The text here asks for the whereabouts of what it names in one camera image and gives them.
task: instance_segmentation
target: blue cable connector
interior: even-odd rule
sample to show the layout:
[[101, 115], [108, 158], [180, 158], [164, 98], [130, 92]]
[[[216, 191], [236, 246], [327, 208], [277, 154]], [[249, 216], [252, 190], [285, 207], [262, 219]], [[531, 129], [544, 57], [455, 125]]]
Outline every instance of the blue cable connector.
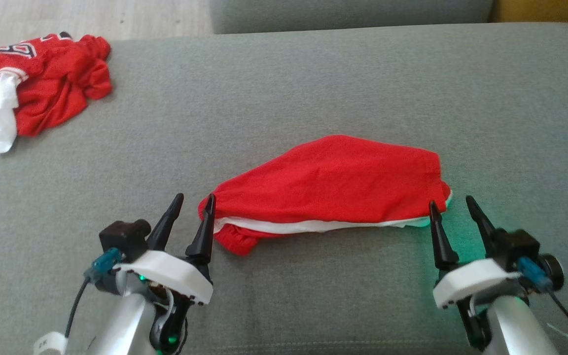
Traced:
[[90, 279], [92, 284], [100, 280], [113, 266], [122, 261], [122, 253], [117, 248], [110, 248], [91, 264], [85, 271], [84, 276]]
[[539, 292], [549, 292], [554, 289], [554, 283], [547, 277], [543, 269], [541, 269], [532, 259], [527, 256], [521, 256], [517, 261], [519, 272], [527, 277], [536, 286]]

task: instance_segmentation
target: sticker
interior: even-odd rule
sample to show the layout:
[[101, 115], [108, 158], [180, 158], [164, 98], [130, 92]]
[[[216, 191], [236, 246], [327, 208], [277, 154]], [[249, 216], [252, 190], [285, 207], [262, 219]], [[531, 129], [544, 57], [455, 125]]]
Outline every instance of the sticker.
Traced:
[[56, 350], [61, 355], [65, 355], [67, 348], [67, 338], [59, 332], [51, 332], [43, 335], [34, 343], [34, 355], [39, 355], [47, 350]]

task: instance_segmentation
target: white trim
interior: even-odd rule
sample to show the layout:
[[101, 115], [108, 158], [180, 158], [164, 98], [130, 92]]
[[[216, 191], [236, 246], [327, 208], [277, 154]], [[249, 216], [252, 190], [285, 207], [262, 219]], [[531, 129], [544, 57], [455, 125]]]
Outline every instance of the white trim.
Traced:
[[19, 68], [13, 68], [13, 67], [3, 67], [0, 69], [0, 74], [2, 73], [9, 73], [9, 74], [13, 74], [14, 76], [16, 76], [19, 79], [19, 82], [16, 83], [16, 85], [19, 85], [20, 83], [22, 83], [23, 81], [26, 81], [28, 79], [28, 75], [21, 69]]
[[[453, 192], [446, 199], [446, 206], [448, 207]], [[237, 227], [251, 229], [252, 231], [272, 233], [272, 234], [295, 234], [304, 232], [327, 232], [334, 229], [352, 228], [352, 227], [426, 227], [430, 224], [428, 216], [421, 216], [417, 218], [401, 219], [401, 220], [386, 220], [377, 223], [354, 223], [354, 222], [341, 222], [332, 220], [326, 222], [325, 220], [303, 220], [301, 222], [293, 223], [274, 223], [265, 220], [255, 220], [243, 218], [241, 216], [224, 216], [214, 220], [214, 233], [218, 233], [224, 225], [232, 224]]]

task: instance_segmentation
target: red jersey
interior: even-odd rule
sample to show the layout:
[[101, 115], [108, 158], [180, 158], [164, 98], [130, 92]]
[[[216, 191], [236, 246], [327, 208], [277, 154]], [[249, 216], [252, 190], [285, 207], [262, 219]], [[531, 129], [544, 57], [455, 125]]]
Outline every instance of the red jersey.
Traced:
[[0, 47], [0, 153], [17, 133], [38, 135], [108, 95], [109, 52], [104, 38], [66, 32]]

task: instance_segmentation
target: gray couch cushion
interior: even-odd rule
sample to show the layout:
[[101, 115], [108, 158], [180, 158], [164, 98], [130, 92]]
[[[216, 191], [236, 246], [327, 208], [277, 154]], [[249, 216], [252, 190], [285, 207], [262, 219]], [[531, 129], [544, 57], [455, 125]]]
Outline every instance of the gray couch cushion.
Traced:
[[486, 22], [492, 0], [210, 0], [217, 34]]
[[[214, 187], [287, 149], [343, 133], [440, 155], [444, 216], [464, 259], [483, 247], [462, 197], [523, 227], [565, 265], [568, 305], [568, 25], [392, 27], [115, 42], [115, 92], [0, 157], [0, 354], [63, 331], [97, 233], [185, 193], [169, 251], [196, 232]], [[214, 247], [211, 305], [188, 314], [188, 355], [472, 354], [437, 310], [428, 229], [345, 229]], [[85, 349], [115, 298], [89, 290], [72, 331]], [[568, 329], [546, 297], [539, 321]], [[554, 337], [568, 354], [568, 341]]]

